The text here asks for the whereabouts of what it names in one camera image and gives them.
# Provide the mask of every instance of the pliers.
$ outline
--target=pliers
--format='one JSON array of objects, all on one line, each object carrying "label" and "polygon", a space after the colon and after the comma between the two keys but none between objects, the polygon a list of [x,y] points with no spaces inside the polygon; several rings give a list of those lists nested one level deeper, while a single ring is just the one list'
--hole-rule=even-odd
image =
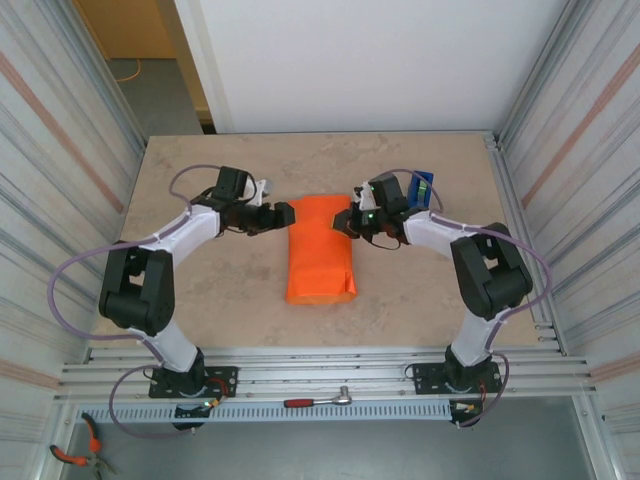
[{"label": "pliers", "polygon": [[102,450],[102,443],[98,439],[98,428],[96,427],[96,422],[94,422],[93,418],[91,418],[88,413],[83,413],[82,419],[89,427],[89,455],[87,455],[86,457],[74,457],[71,455],[67,455],[55,445],[51,445],[49,447],[49,450],[51,450],[53,456],[61,462],[70,463],[79,467],[91,467],[93,469],[93,474],[95,475],[97,480],[102,480],[100,467],[104,467],[109,472],[116,475],[116,471],[111,468],[111,466],[107,462],[98,457],[98,453],[100,453],[100,450]]}]

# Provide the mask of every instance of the orange plastic bag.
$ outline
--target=orange plastic bag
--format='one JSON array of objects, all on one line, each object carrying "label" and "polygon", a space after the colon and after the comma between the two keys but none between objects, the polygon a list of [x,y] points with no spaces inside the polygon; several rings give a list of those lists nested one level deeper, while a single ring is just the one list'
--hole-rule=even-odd
[{"label": "orange plastic bag", "polygon": [[296,223],[289,227],[287,303],[327,305],[356,296],[351,239],[333,230],[333,218],[349,208],[348,195],[317,195],[294,200]]}]

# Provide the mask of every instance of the table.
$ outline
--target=table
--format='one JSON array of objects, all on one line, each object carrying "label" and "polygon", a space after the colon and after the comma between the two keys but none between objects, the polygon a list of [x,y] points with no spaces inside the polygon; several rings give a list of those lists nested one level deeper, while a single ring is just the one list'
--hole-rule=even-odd
[{"label": "table", "polygon": [[[238,167],[274,182],[269,200],[353,191],[397,167],[431,171],[445,215],[481,225],[504,221],[489,157],[480,134],[277,134],[152,137],[122,238],[142,238],[179,215],[167,193],[180,169],[196,163]],[[215,184],[215,171],[177,182],[194,197]],[[400,176],[408,186],[409,176]],[[353,245],[358,296],[330,306],[291,306],[286,230],[257,237],[226,233],[207,242],[176,270],[175,318],[201,347],[446,346],[462,323],[463,303],[452,263],[426,248],[395,252],[364,241]],[[119,331],[100,318],[96,333]],[[529,312],[502,329],[497,344],[532,345],[538,335]],[[119,345],[130,345],[122,341]]]}]

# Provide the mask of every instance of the red handle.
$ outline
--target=red handle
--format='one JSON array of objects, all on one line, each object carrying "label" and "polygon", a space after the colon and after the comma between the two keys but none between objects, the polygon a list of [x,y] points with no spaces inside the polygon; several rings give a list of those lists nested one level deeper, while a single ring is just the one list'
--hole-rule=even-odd
[{"label": "red handle", "polygon": [[91,418],[88,413],[83,413],[82,419],[87,423],[87,427],[89,427],[89,451],[98,453],[102,450],[102,443],[98,440],[98,427],[96,422],[93,421],[93,418]]},{"label": "red handle", "polygon": [[73,465],[78,465],[79,467],[87,466],[87,459],[85,457],[72,457],[64,453],[55,445],[51,445],[49,447],[49,450],[51,450],[51,453],[53,454],[53,456],[56,457],[61,462],[72,463]]},{"label": "red handle", "polygon": [[295,400],[285,400],[284,407],[285,408],[313,407],[313,399],[312,398],[296,398]]}]

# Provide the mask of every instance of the corrugated metal wall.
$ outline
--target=corrugated metal wall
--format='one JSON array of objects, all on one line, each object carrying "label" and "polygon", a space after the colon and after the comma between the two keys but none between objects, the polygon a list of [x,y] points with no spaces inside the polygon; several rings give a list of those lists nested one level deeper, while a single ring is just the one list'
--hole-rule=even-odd
[{"label": "corrugated metal wall", "polygon": [[640,478],[640,1],[582,2],[504,150],[550,261],[571,354],[586,355]]},{"label": "corrugated metal wall", "polygon": [[[86,32],[68,28],[67,7],[0,3],[2,479],[25,478],[61,365],[84,351],[49,313],[48,277],[74,253],[118,237],[144,151]],[[58,282],[63,313],[85,330],[104,261],[84,262]]]}]

